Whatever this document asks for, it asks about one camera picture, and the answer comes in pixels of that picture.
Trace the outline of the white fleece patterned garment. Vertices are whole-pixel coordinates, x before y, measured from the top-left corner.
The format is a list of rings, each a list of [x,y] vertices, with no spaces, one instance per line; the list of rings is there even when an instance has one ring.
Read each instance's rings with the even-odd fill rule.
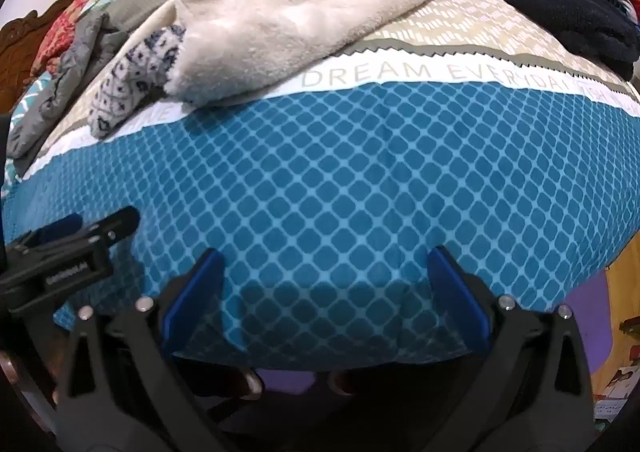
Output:
[[[92,137],[111,135],[160,90],[201,107],[277,84],[428,0],[169,0],[102,75]]]

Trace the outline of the purple mat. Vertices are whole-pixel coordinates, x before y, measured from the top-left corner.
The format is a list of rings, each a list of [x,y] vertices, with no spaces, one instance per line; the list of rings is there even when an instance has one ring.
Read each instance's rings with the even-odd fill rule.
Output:
[[[576,318],[590,373],[596,373],[613,347],[610,295],[605,271],[595,273],[565,298]]]

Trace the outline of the patterned blue teal bedsheet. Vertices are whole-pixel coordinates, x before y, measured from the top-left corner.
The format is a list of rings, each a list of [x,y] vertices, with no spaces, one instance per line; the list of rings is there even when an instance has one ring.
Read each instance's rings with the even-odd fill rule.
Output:
[[[263,368],[462,354],[426,255],[544,310],[639,229],[639,95],[505,0],[431,0],[280,85],[195,109],[158,101],[99,141],[79,98],[2,205],[4,234],[125,206],[110,311],[212,247],[219,292],[184,352]]]

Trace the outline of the carved wooden headboard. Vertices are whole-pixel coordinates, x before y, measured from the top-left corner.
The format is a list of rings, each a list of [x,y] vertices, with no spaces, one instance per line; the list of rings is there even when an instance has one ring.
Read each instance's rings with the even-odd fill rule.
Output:
[[[42,15],[32,10],[25,17],[9,21],[0,38],[0,110],[10,112],[32,82],[30,68],[50,27],[72,4],[57,0]]]

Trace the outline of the red floral pillow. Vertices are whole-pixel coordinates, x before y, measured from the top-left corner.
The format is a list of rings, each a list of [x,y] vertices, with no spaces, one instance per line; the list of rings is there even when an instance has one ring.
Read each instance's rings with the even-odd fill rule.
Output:
[[[90,0],[73,0],[50,27],[35,56],[29,76],[38,78],[44,71],[56,72],[61,56],[72,45],[81,11]]]

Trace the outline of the grey garment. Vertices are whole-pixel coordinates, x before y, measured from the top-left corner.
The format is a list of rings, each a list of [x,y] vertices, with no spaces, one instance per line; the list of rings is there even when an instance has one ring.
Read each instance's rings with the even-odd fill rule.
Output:
[[[81,19],[49,86],[9,134],[6,155],[24,161],[35,157],[68,107],[115,57],[127,38],[127,32],[116,27],[107,12]]]

